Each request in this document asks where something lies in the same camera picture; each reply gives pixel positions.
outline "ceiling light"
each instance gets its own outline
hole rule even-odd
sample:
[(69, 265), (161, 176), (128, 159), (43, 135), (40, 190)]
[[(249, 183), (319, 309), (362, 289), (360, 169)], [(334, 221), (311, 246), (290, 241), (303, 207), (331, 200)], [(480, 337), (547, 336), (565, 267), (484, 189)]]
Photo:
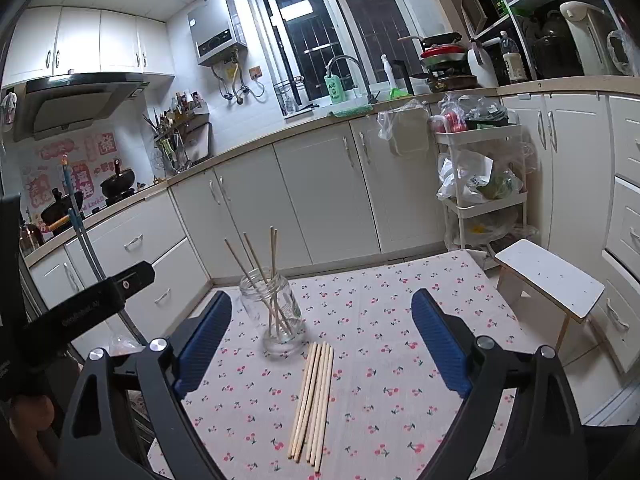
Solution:
[(309, 0), (302, 0), (301, 2), (280, 9), (282, 19), (285, 22), (290, 22), (300, 16), (311, 14), (312, 12), (314, 12), (314, 8), (311, 6), (311, 2)]

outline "jar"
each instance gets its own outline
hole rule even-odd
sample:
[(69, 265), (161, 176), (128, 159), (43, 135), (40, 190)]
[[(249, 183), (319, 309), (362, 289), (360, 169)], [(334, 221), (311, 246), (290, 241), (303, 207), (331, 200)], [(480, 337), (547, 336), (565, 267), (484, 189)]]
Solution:
[[(271, 276), (270, 269), (262, 272)], [(302, 314), (289, 280), (276, 273), (265, 283), (258, 269), (249, 272), (249, 277), (255, 286), (246, 277), (240, 281), (242, 306), (262, 337), (265, 350), (272, 354), (295, 350), (302, 344)]]

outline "countertop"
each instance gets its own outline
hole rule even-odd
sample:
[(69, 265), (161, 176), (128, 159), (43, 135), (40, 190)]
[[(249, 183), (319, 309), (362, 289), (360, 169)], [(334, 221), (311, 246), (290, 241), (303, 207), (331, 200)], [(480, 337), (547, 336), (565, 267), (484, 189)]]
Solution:
[[(498, 88), (482, 88), (475, 90), (463, 90), (460, 92), (456, 92), (459, 94), (476, 94), (476, 95), (484, 95), (487, 97), (501, 97), (507, 95), (514, 94), (523, 94), (523, 93), (542, 93), (542, 92), (606, 92), (606, 93), (617, 93), (617, 94), (631, 94), (640, 96), (640, 78), (629, 77), (629, 76), (577, 76), (577, 77), (562, 77), (557, 79), (544, 79), (540, 81), (529, 81), (526, 83), (518, 83), (513, 85), (500, 86)], [(415, 98), (420, 99), (423, 102), (427, 102), (430, 104), (437, 103), (442, 99), (444, 93), (436, 93), (436, 94), (423, 94), (418, 95)], [(137, 192), (135, 195), (130, 196), (129, 198), (123, 200), (122, 202), (118, 202), (110, 207), (103, 209), (95, 215), (89, 216), (84, 221), (84, 226), (89, 229), (92, 226), (106, 220), (107, 218), (119, 213), (123, 209), (130, 207), (138, 202), (146, 200), (148, 197), (153, 196), (154, 194), (164, 191), (179, 182), (199, 174), (203, 171), (206, 171), (214, 166), (225, 162), (231, 158), (242, 155), (244, 153), (250, 152), (252, 150), (256, 150), (257, 148), (261, 148), (263, 146), (267, 146), (268, 144), (273, 144), (274, 142), (278, 142), (279, 140), (287, 139), (289, 137), (296, 136), (298, 134), (303, 134), (309, 132), (311, 130), (315, 130), (318, 128), (323, 128), (324, 126), (330, 126), (331, 124), (343, 123), (345, 121), (350, 121), (352, 119), (356, 119), (359, 117), (364, 117), (366, 115), (377, 114), (379, 112), (390, 110), (391, 108), (397, 108), (406, 102), (414, 99), (413, 96), (395, 100), (395, 101), (385, 101), (381, 103), (377, 103), (373, 107), (373, 112), (369, 114), (359, 114), (354, 115), (348, 118), (336, 118), (336, 117), (322, 117), (317, 119), (311, 119), (309, 121), (303, 123), (296, 123), (292, 126), (288, 126), (287, 128), (283, 128), (278, 130), (277, 132), (273, 132), (271, 134), (267, 134), (263, 137), (259, 137), (258, 139), (254, 139), (251, 142), (247, 142), (242, 144), (241, 146), (236, 146), (235, 148), (228, 150), (228, 152), (220, 153), (217, 156), (214, 156), (192, 168), (189, 168), (187, 171), (180, 173), (176, 176), (169, 178), (167, 181), (156, 184), (154, 186), (150, 186), (146, 189)], [(72, 240), (76, 236), (73, 229), (68, 229), (62, 234), (52, 238), (48, 242), (46, 242), (42, 247), (38, 248), (33, 253), (29, 254), (25, 258), (25, 262), (28, 267), (35, 265), (38, 261), (43, 259), (47, 254), (53, 252), (55, 249), (60, 247), (61, 245), (67, 243)]]

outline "green sponge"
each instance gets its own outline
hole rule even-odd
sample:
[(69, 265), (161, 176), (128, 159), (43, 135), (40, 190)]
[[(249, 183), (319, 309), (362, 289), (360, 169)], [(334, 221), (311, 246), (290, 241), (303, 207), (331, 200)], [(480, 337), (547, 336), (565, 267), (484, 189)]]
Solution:
[(370, 114), (372, 112), (373, 112), (373, 106), (362, 105), (362, 106), (356, 106), (355, 108), (347, 108), (346, 110), (339, 110), (337, 112), (331, 111), (327, 114), (327, 117), (336, 117), (339, 119), (344, 119), (344, 118), (353, 117), (356, 115)]

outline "table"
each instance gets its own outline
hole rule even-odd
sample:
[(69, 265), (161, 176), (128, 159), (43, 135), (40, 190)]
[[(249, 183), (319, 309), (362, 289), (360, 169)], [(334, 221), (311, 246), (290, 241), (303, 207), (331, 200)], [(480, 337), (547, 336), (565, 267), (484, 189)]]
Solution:
[[(533, 352), (515, 315), (466, 251), (392, 266), (292, 280), (306, 339), (335, 348), (321, 477), (414, 480), (462, 403), (447, 390), (411, 317), (426, 288), (447, 314), (491, 335), (503, 348)], [(263, 353), (236, 290), (233, 318), (200, 388), (183, 406), (227, 476), (310, 479), (311, 466), (287, 460), (306, 347)], [(511, 412), (506, 391), (475, 475), (491, 469)], [(171, 477), (156, 441), (153, 469)]]

